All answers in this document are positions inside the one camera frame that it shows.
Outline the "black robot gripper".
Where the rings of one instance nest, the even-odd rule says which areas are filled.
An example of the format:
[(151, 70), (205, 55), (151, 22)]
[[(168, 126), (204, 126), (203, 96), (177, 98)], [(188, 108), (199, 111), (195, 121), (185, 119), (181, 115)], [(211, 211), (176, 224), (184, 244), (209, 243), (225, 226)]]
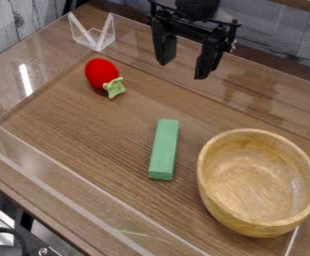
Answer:
[[(148, 22), (152, 26), (155, 58), (161, 66), (176, 57), (176, 34), (191, 37), (223, 28), (235, 36), (241, 22), (220, 9), (220, 0), (148, 0)], [(203, 80), (216, 70), (223, 54), (232, 50), (232, 43), (221, 36), (208, 36), (201, 43), (196, 59), (196, 80)]]

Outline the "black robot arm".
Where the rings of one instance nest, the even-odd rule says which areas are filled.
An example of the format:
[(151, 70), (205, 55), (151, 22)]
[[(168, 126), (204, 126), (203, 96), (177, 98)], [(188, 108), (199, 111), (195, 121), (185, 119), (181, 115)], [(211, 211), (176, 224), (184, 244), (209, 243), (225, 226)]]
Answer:
[(201, 44), (195, 65), (195, 80), (216, 70), (223, 54), (235, 49), (236, 30), (241, 23), (219, 10), (220, 0), (148, 0), (147, 21), (152, 31), (155, 58), (161, 66), (176, 57), (177, 37)]

